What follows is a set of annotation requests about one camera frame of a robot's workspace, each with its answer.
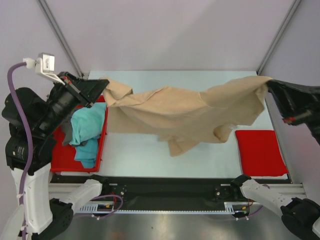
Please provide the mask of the beige t shirt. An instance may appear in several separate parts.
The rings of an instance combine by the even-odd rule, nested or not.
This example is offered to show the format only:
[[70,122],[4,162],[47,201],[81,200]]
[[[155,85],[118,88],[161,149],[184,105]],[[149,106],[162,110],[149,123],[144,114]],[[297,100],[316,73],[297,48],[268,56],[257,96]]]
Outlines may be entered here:
[[103,90],[111,133],[156,135],[172,157],[200,143],[228,141],[233,127],[250,126],[265,109],[267,76],[247,76],[204,91],[165,86],[134,93],[110,80]]

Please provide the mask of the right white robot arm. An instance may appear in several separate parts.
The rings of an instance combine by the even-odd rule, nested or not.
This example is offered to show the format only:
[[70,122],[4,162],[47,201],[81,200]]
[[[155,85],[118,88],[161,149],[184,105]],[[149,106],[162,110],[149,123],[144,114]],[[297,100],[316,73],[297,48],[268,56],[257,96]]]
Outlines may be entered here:
[[[306,124],[313,138],[320,140],[320,88],[280,80],[266,83],[283,121],[287,125]],[[289,197],[270,189],[247,175],[235,178],[231,196],[254,200],[281,218],[284,226],[301,240],[320,238],[320,206],[310,199]]]

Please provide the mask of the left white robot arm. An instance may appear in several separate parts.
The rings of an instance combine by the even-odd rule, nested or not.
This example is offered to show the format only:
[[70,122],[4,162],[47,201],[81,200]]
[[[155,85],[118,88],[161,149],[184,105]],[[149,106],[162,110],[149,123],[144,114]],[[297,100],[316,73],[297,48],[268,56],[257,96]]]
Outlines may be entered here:
[[18,208],[7,221],[3,240],[51,240],[69,227],[75,212],[87,202],[110,196],[108,179],[92,175],[67,198],[49,197],[54,131],[77,107],[92,107],[109,84],[68,72],[57,79],[48,99],[43,100],[30,88],[15,89],[13,72],[7,74],[10,94],[1,114],[9,123],[5,156],[16,185]]

